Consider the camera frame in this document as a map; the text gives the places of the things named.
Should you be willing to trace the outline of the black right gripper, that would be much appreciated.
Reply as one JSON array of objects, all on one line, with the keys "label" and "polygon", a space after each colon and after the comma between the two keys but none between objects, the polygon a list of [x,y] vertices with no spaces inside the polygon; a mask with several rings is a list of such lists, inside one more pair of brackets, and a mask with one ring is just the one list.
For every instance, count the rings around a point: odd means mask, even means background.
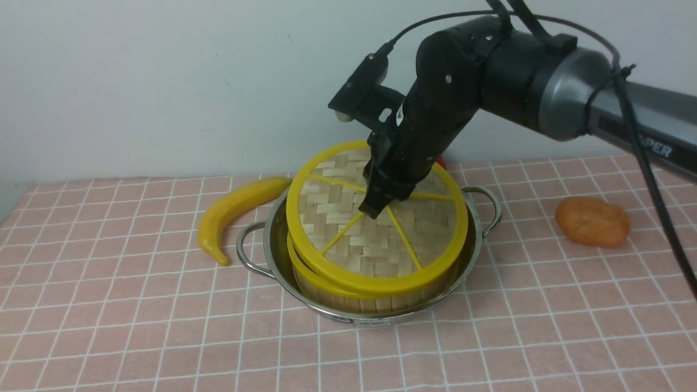
[{"label": "black right gripper", "polygon": [[384,86],[375,89],[393,113],[368,138],[368,186],[359,211],[372,219],[392,201],[409,198],[480,109],[475,82],[415,82],[406,95]]}]

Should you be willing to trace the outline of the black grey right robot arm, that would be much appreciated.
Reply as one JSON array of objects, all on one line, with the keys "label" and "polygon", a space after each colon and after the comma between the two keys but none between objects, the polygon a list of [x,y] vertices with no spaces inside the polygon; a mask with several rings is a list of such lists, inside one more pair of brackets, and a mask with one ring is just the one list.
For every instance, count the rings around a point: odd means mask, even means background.
[{"label": "black grey right robot arm", "polygon": [[520,32],[482,16],[423,40],[416,78],[371,133],[359,211],[376,219],[410,198],[480,110],[565,142],[598,137],[695,180],[695,97],[627,82],[629,69],[566,34]]}]

